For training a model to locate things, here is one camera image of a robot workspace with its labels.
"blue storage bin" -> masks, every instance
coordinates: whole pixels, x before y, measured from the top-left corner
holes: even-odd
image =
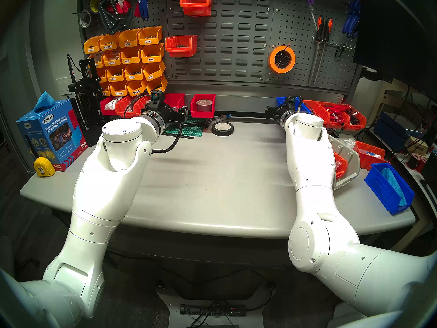
[[[279,106],[279,105],[283,104],[283,103],[285,102],[286,99],[287,99],[286,96],[283,96],[283,97],[280,97],[280,98],[276,98],[276,103],[277,103],[276,106]],[[295,99],[295,100],[294,100],[294,109],[295,109],[295,110],[298,109],[299,102],[300,102],[299,99]],[[301,111],[302,111],[302,112],[307,112],[308,114],[312,114],[311,109],[308,108],[308,106],[305,104],[305,102],[302,103]]]
[[[371,167],[372,169],[369,171],[364,181],[375,193],[384,207],[393,215],[407,209],[411,205],[411,202],[413,202],[414,192],[411,190],[410,186],[405,182],[405,180],[388,163],[374,163],[371,165]],[[398,181],[399,187],[401,187],[407,203],[405,206],[399,207],[401,197],[389,184],[387,179],[382,176],[381,171],[385,168],[390,169],[395,176],[396,181]]]

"cleaning cloth box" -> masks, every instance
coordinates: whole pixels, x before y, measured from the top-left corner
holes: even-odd
[[[48,158],[60,172],[88,147],[70,100],[55,101],[46,91],[17,126],[30,153]]]

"green cutting mat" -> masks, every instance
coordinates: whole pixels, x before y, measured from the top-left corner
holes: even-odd
[[[199,121],[205,121],[205,119],[193,119],[191,116],[189,116],[188,119],[182,124],[199,122]],[[165,129],[165,132],[177,134],[179,132],[179,128],[171,124]],[[187,127],[182,129],[182,135],[184,136],[202,136],[202,133],[203,133],[203,126]]]

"black electrical tape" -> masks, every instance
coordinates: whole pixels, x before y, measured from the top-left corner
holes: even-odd
[[[211,130],[212,133],[217,136],[229,136],[234,132],[234,125],[229,122],[221,121],[214,123]]]

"blue microfiber cloth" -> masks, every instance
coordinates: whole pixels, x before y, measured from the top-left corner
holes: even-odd
[[[48,109],[55,103],[55,100],[53,100],[53,97],[51,97],[46,91],[41,94],[41,96],[38,99],[38,102],[36,102],[35,107],[33,110],[35,112],[40,112],[43,109]]]
[[[402,192],[401,187],[399,187],[399,183],[398,181],[396,181],[396,178],[393,175],[390,168],[384,168],[381,171],[381,174],[382,176],[385,177],[385,179],[390,183],[390,185],[395,189],[395,191],[401,197],[401,202],[399,202],[399,207],[405,206],[407,204],[407,201],[405,200],[404,193]]]

